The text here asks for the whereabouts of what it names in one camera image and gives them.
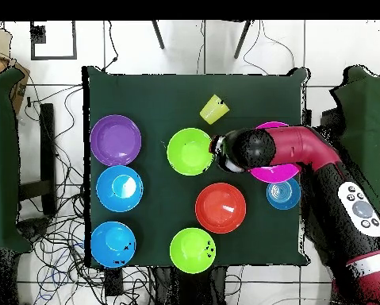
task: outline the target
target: red bowl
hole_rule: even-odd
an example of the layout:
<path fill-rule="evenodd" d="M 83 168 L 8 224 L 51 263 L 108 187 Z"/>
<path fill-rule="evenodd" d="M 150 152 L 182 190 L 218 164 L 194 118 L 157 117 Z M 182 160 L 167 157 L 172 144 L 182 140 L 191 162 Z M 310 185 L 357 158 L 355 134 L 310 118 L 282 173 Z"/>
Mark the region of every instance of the red bowl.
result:
<path fill-rule="evenodd" d="M 246 215 L 246 202 L 240 191 L 227 183 L 204 188 L 195 202 L 199 223 L 215 234 L 226 234 L 240 226 Z"/>

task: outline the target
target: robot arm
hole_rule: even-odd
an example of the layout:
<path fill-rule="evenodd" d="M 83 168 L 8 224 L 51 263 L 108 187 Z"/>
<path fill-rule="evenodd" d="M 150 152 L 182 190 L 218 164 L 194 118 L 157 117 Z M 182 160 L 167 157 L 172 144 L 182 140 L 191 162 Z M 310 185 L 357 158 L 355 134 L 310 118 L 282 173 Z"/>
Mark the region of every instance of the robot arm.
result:
<path fill-rule="evenodd" d="M 380 304 L 380 217 L 337 151 L 314 129 L 241 129 L 216 136 L 209 148 L 220 168 L 246 172 L 279 164 L 313 170 L 314 214 L 326 240 L 340 294 L 353 303 Z"/>

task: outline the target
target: yellow cup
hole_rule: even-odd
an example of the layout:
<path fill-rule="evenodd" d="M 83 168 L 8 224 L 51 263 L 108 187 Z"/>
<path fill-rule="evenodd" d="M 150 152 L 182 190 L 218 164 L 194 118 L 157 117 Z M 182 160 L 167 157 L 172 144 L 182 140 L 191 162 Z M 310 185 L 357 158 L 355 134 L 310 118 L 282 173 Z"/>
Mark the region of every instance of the yellow cup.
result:
<path fill-rule="evenodd" d="M 218 96 L 214 95 L 212 98 L 206 103 L 204 108 L 199 113 L 202 118 L 208 124 L 213 124 L 219 118 L 221 118 L 224 114 L 229 111 L 229 108 L 224 104 L 224 101 L 220 99 Z"/>

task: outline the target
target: robot control buttons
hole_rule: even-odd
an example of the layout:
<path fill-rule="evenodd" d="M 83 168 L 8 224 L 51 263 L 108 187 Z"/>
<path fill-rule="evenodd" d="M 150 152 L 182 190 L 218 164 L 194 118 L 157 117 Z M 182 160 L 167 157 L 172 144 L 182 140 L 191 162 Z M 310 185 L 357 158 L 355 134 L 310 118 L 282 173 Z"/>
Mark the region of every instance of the robot control buttons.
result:
<path fill-rule="evenodd" d="M 371 218 L 373 215 L 373 208 L 369 203 L 364 201 L 356 201 L 352 207 L 353 213 L 360 218 Z"/>
<path fill-rule="evenodd" d="M 338 198 L 346 210 L 351 226 L 363 235 L 380 237 L 378 213 L 356 183 L 342 183 L 338 188 Z"/>
<path fill-rule="evenodd" d="M 367 220 L 363 220 L 362 221 L 362 226 L 365 227 L 365 228 L 369 228 L 370 227 L 370 222 L 368 222 Z"/>

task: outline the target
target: pink bowl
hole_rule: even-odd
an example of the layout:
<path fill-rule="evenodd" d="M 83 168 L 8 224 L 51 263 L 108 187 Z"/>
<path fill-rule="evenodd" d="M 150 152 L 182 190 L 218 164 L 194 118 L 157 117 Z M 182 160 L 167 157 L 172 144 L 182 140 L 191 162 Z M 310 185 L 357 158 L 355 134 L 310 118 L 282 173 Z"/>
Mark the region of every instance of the pink bowl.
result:
<path fill-rule="evenodd" d="M 256 126 L 256 129 L 269 129 L 271 127 L 288 126 L 282 122 L 267 122 Z M 284 164 L 264 168 L 253 168 L 249 172 L 256 178 L 265 183 L 282 183 L 291 179 L 301 168 L 296 164 Z"/>

